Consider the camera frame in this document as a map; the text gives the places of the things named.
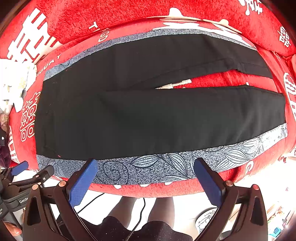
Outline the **person's left hand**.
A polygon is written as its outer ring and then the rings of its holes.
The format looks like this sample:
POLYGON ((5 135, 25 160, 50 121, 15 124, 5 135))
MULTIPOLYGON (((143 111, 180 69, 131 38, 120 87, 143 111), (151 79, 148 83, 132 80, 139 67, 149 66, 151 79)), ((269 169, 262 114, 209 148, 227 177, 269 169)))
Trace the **person's left hand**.
POLYGON ((15 226, 14 224, 7 221, 3 221, 3 223, 13 237, 16 237, 22 234, 22 230, 17 226, 15 226))

